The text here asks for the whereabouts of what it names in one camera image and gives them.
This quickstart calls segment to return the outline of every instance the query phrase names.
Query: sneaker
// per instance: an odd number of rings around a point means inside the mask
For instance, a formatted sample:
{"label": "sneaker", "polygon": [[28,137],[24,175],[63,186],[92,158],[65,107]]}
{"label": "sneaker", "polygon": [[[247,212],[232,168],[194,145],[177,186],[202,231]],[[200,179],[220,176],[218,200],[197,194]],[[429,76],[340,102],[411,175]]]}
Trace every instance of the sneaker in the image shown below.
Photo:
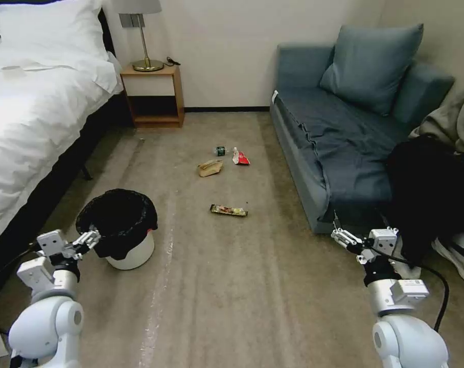
{"label": "sneaker", "polygon": [[[397,243],[394,248],[394,253],[392,255],[396,258],[400,258],[405,260],[405,258],[401,254],[402,250],[402,237],[399,236],[397,238]],[[394,268],[394,270],[401,275],[403,279],[408,279],[408,280],[419,280],[421,277],[421,268],[420,267],[409,267],[408,264],[402,263],[402,262],[397,262],[397,261],[391,261],[391,264]]]}
{"label": "sneaker", "polygon": [[464,233],[455,235],[452,238],[437,238],[433,242],[433,249],[452,262],[457,267],[458,274],[464,280]]}

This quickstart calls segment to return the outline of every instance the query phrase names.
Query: wooden nightstand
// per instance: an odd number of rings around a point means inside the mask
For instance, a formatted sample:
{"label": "wooden nightstand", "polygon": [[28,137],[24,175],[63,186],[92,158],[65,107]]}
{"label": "wooden nightstand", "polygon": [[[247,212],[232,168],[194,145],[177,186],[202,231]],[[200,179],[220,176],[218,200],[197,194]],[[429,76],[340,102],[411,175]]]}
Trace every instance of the wooden nightstand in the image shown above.
{"label": "wooden nightstand", "polygon": [[135,127],[182,126],[184,101],[177,65],[148,73],[136,72],[129,65],[121,77]]}

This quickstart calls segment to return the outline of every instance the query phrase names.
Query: blue cushion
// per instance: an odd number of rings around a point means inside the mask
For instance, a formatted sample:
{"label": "blue cushion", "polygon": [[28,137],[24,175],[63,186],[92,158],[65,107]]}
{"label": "blue cushion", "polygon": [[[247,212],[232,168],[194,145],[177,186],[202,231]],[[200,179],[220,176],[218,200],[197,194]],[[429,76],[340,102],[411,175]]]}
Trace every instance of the blue cushion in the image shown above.
{"label": "blue cushion", "polygon": [[320,86],[386,116],[421,39],[423,25],[407,28],[341,27]]}

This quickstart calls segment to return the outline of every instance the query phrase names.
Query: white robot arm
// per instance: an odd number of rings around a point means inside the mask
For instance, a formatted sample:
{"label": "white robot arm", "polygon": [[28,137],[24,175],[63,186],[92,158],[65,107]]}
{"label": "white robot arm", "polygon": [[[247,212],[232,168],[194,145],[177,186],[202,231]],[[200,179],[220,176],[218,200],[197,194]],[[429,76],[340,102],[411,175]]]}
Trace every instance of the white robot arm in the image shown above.
{"label": "white robot arm", "polygon": [[425,322],[407,313],[429,295],[422,280],[400,280],[387,257],[392,255],[397,230],[375,229],[359,239],[341,228],[331,237],[357,255],[366,271],[365,285],[378,321],[372,331],[384,368],[448,368],[448,350],[442,337]]}
{"label": "white robot arm", "polygon": [[79,368],[84,311],[75,301],[77,262],[99,242],[99,232],[68,243],[60,230],[37,238],[40,257],[21,264],[17,275],[32,289],[32,303],[9,331],[11,367]]}

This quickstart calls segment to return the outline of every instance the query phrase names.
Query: blue sofa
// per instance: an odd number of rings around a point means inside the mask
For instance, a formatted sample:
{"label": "blue sofa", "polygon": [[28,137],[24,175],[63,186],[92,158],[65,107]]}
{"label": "blue sofa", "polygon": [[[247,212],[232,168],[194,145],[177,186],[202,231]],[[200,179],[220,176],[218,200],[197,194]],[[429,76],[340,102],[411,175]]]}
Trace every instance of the blue sofa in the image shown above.
{"label": "blue sofa", "polygon": [[439,107],[454,82],[436,68],[415,62],[390,115],[383,117],[318,86],[333,55],[333,46],[280,45],[278,95],[270,106],[309,225],[317,234],[331,232],[334,211],[346,215],[349,226],[350,219],[370,221],[371,212],[390,202],[385,159]]}

